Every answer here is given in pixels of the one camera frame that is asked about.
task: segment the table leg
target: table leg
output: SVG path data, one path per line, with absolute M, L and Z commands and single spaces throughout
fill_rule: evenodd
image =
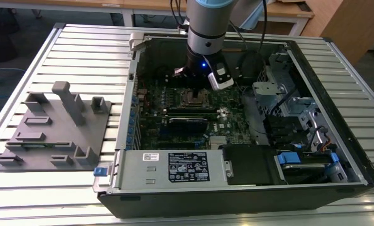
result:
M 132 11 L 132 9 L 122 8 L 121 13 L 122 13 L 122 17 L 124 17 L 125 27 L 133 27 L 133 11 Z
M 304 30 L 307 22 L 308 22 L 308 18 L 297 18 L 297 21 L 293 24 L 288 35 L 289 36 L 300 36 L 300 33 Z
M 31 13 L 33 13 L 35 19 L 41 18 L 41 10 L 39 9 L 31 9 Z

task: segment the wooden desk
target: wooden desk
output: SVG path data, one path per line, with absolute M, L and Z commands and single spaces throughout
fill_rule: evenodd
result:
M 126 27 L 133 27 L 134 14 L 172 16 L 168 0 L 0 0 L 0 7 L 121 13 Z M 185 10 L 185 2 L 181 1 L 182 16 Z M 312 12 L 301 11 L 293 3 L 274 2 L 266 6 L 266 13 L 268 21 L 293 23 L 289 31 L 293 36 L 300 35 L 308 19 L 313 17 Z

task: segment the black cover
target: black cover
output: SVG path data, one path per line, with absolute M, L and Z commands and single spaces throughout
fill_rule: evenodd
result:
M 268 145 L 226 145 L 222 157 L 230 162 L 233 177 L 226 178 L 228 185 L 281 185 L 274 155 Z

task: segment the blue drive latch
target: blue drive latch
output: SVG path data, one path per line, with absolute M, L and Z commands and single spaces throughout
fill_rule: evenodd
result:
M 280 164 L 300 163 L 299 154 L 296 152 L 282 152 L 277 155 Z

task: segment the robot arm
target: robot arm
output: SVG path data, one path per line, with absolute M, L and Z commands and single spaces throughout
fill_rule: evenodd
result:
M 186 17 L 186 73 L 204 74 L 213 90 L 233 84 L 230 71 L 221 54 L 228 21 L 237 0 L 189 0 Z

